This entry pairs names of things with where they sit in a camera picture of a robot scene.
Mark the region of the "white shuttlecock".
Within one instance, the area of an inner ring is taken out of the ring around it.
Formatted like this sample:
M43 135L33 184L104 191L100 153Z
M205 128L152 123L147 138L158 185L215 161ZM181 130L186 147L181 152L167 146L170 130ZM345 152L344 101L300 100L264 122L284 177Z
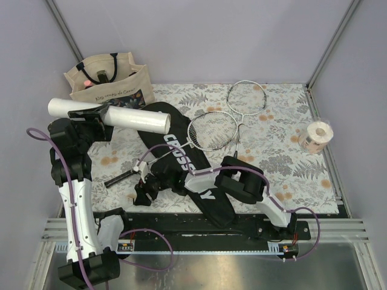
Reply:
M131 196L127 196L127 197L126 197L126 200L127 200L127 203L128 203L129 205L132 205L132 204L134 204L136 198L133 198L133 197L131 197Z

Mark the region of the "white shuttlecock tube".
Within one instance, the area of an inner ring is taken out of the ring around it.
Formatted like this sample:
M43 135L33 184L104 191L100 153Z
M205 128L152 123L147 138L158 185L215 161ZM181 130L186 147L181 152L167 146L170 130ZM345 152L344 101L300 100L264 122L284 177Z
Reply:
M48 113L52 117L68 118L69 111L96 109L98 106L99 104L53 98L48 103ZM108 126L156 134L168 134L171 127L171 116L167 113L116 106L110 106L102 120Z

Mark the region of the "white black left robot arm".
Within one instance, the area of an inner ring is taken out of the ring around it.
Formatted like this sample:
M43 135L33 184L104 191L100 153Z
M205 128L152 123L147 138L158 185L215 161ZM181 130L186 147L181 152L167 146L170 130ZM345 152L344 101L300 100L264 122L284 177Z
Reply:
M57 119L48 126L51 177L65 209L67 263L58 269L60 281L74 289L91 289L120 275L119 239L131 233L122 208L104 214L95 224L91 204L92 161L89 148L96 141L111 141L113 128L104 123L107 105L77 108L52 99L48 112Z

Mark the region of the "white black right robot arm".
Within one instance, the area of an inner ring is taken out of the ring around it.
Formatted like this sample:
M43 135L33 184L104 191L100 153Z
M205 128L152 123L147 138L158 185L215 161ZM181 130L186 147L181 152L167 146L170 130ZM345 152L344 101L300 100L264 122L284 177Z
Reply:
M269 218L275 239L291 239L297 231L297 216L284 209L268 187L261 169L232 156L224 157L217 169L201 169L194 174L157 161L135 185L134 205L149 206L160 191L170 189L178 195L188 195L214 226L225 228L236 219L229 200L235 198L258 206Z

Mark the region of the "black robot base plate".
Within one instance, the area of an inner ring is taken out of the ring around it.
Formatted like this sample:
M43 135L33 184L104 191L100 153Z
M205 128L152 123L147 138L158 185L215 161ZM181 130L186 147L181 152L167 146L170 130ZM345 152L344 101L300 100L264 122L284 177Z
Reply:
M274 238L272 234L272 225L263 214L238 214L231 225L225 228L214 226L202 214L173 214L173 213L129 213L122 208L106 212L95 212L93 214L92 224L100 231L101 221L106 221L109 216L118 216L123 218L124 232L135 229L139 231L161 230L162 234L195 234L195 233L241 233L248 237L257 237L256 231L259 228L264 230L265 238ZM296 222L296 233L292 238L297 238L298 229L301 220Z

